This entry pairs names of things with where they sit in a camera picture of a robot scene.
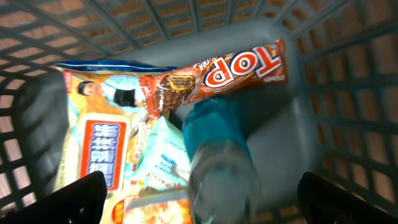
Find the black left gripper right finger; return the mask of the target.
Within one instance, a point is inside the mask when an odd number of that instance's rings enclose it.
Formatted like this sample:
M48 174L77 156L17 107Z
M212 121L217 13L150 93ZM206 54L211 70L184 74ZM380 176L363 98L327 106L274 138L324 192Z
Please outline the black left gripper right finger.
M300 213L313 224L397 224L397 218L360 200L312 172L297 188Z

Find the blue mouthwash bottle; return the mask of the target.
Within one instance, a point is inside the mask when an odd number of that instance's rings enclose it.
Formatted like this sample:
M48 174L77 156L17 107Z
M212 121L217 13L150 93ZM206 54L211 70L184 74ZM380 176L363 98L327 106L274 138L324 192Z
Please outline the blue mouthwash bottle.
M197 223L254 223L261 191L246 140L222 102L195 103L183 124L188 197Z

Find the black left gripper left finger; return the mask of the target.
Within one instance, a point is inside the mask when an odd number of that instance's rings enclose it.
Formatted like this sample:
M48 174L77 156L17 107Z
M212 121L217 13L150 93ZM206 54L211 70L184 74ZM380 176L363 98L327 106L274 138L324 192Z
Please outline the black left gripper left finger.
M104 174L95 171L22 210L8 213L2 224L99 224L107 187Z

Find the yellow chips snack bag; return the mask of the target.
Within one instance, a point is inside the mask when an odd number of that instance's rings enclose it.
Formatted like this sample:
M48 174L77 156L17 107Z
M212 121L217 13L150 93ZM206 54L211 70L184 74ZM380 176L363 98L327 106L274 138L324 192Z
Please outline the yellow chips snack bag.
M133 177L146 140L156 122L150 120L139 79L170 67L120 60L61 60L67 89L69 128L55 190L94 172L107 188L101 223L124 223L124 209L143 186Z

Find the light blue wet wipes pack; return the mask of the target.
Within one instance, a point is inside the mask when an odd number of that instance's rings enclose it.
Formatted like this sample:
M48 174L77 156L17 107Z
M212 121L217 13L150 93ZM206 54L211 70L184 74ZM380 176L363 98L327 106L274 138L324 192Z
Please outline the light blue wet wipes pack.
M132 174L131 185L156 190L181 189L188 184L190 158L182 132L164 117L159 118L146 139L146 145Z

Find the brown Top chocolate bar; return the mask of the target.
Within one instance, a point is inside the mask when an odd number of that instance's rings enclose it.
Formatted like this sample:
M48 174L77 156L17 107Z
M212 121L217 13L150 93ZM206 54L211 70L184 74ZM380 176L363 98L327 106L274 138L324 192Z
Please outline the brown Top chocolate bar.
M287 83L285 42L213 57L161 75L144 75L139 84L150 119L203 98L254 85Z

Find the small orange white tissue pack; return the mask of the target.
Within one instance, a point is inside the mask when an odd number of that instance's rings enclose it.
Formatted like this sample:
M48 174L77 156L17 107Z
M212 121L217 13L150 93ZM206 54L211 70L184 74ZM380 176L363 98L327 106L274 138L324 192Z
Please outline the small orange white tissue pack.
M116 224L194 223L188 195L183 190L128 196L115 204L111 219Z

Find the grey plastic mesh basket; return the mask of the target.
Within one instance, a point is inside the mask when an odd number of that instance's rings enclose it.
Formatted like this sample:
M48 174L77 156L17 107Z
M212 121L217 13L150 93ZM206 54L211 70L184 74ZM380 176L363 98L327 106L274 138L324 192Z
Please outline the grey plastic mesh basket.
M1 214L54 187L73 121L57 60L184 67L277 39L288 83L225 97L261 179L257 222L310 222L307 171L396 216L396 1L2 1Z

